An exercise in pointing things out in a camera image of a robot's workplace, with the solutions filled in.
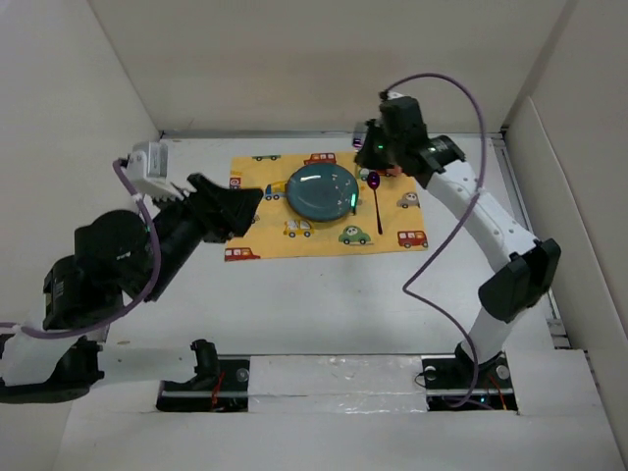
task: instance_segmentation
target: spoon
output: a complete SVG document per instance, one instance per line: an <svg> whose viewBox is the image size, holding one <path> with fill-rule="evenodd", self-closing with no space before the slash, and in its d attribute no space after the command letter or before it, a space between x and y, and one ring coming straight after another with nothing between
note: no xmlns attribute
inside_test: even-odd
<svg viewBox="0 0 628 471"><path fill-rule="evenodd" d="M382 231L382 220L380 219L380 206L377 203L377 188L380 187L380 175L377 172L369 172L369 175L366 178L366 184L369 185L369 188L373 190L373 194L375 195L375 212L377 214L377 232L380 235L382 235L384 231Z"/></svg>

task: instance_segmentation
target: plate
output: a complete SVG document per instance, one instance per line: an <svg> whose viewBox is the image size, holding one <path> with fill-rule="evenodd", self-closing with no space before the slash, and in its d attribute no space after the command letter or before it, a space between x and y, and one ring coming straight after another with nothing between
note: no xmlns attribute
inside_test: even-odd
<svg viewBox="0 0 628 471"><path fill-rule="evenodd" d="M329 222L345 216L357 204L359 187L350 171L336 164L311 164L288 180L290 207L310 221Z"/></svg>

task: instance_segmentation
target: table surface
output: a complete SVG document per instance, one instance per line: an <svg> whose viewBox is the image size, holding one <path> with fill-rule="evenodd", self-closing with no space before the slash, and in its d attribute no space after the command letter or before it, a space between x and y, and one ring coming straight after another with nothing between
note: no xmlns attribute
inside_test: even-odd
<svg viewBox="0 0 628 471"><path fill-rule="evenodd" d="M455 140L477 167L478 138ZM234 155L348 148L342 138L169 145L171 175L178 182L201 171L221 183L228 181ZM491 145L489 149L486 187L510 210L496 155ZM422 207L434 247L454 220L425 192ZM206 337L222 353L451 351L460 333L400 291L427 256L413 252L225 264L222 246L202 246L160 302L117 322L108 343L181 347ZM468 328L478 310L477 287L490 275L482 252L463 233L415 288ZM95 389L75 402L54 469L623 469L584 354L554 350L546 316L550 304L544 299L507 342L518 414L317 413L319 399L330 398L309 387L306 396L287 397L297 407L278 396L275 408L246 414L164 414L154 410L156 382L123 383ZM288 370L283 371L276 373L288 378ZM311 380L309 370L297 373ZM363 374L371 374L374 384L382 381L377 369ZM277 381L271 387L278 388ZM350 397L339 400L345 404Z"/></svg>
<svg viewBox="0 0 628 471"><path fill-rule="evenodd" d="M480 138L452 138L478 169ZM179 184L201 172L227 185L234 156L351 149L346 135L166 142L169 180ZM512 211L490 140L488 149L485 187ZM421 189L419 195L432 247L426 252L225 263L222 245L202 244L159 302L141 305L116 322L108 342L181 347L205 338L222 354L452 352L460 332L443 315L401 292L455 224L440 201ZM413 288L469 329L480 307L477 289L491 275L484 254L462 231ZM518 323L507 345L552 348L549 316L544 298Z"/></svg>

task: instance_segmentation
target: yellow placemat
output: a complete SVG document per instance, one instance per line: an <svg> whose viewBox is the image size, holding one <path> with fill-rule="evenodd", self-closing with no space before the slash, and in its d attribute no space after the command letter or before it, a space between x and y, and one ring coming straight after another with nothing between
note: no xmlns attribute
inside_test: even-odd
<svg viewBox="0 0 628 471"><path fill-rule="evenodd" d="M425 250L428 246L416 183L407 176L382 175L377 190L383 234L377 232L375 197L362 178L368 170L353 163L354 152L235 157L231 187L261 187L254 224L245 237L228 242L225 261L320 257ZM331 223L306 221L286 200L286 182L303 165L334 162L359 184L356 214Z"/></svg>

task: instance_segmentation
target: car print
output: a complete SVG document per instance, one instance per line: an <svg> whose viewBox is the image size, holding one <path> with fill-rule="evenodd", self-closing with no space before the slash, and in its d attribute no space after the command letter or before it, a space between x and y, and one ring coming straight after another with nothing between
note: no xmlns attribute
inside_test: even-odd
<svg viewBox="0 0 628 471"><path fill-rule="evenodd" d="M282 156L278 155L278 154L274 154L274 155L254 155L253 157L251 157L251 159L254 159L258 162L261 162L262 160L277 160L277 159L281 159Z"/></svg>
<svg viewBox="0 0 628 471"><path fill-rule="evenodd" d="M296 237L306 236L310 237L314 233L312 225L304 220L294 220L284 222L284 236Z"/></svg>
<svg viewBox="0 0 628 471"><path fill-rule="evenodd" d="M226 248L225 261L236 262L237 260L256 260L261 258L255 255L250 247Z"/></svg>
<svg viewBox="0 0 628 471"><path fill-rule="evenodd" d="M416 206L417 208L421 207L421 204L419 203L419 195L414 191L408 191L401 196L401 199L397 201L396 205L403 209L409 208L410 206Z"/></svg>
<svg viewBox="0 0 628 471"><path fill-rule="evenodd" d="M428 247L428 239L423 231L399 231L396 233L396 239L401 247L411 248L416 245Z"/></svg>
<svg viewBox="0 0 628 471"><path fill-rule="evenodd" d="M264 191L264 197L267 200L279 199L286 196L286 183L287 182L274 182L266 186Z"/></svg>
<svg viewBox="0 0 628 471"><path fill-rule="evenodd" d="M371 169L360 169L357 172L356 177L359 178L360 180L362 180L363 182L366 182L366 178L369 176L369 174L371 172L377 172L377 174L380 177L394 177L393 174L390 174L388 171L386 170L371 170Z"/></svg>
<svg viewBox="0 0 628 471"><path fill-rule="evenodd" d="M342 242L345 245L350 245L352 243L359 243L364 245L366 242L370 242L371 238L368 234L364 233L357 226L347 226L342 231L342 234L338 237L338 242Z"/></svg>
<svg viewBox="0 0 628 471"><path fill-rule="evenodd" d="M242 179L240 177L230 177L229 178L229 188L238 189L242 183Z"/></svg>
<svg viewBox="0 0 628 471"><path fill-rule="evenodd" d="M327 153L327 154L312 154L310 158L303 161L303 165L310 164L335 164L336 163L336 154Z"/></svg>

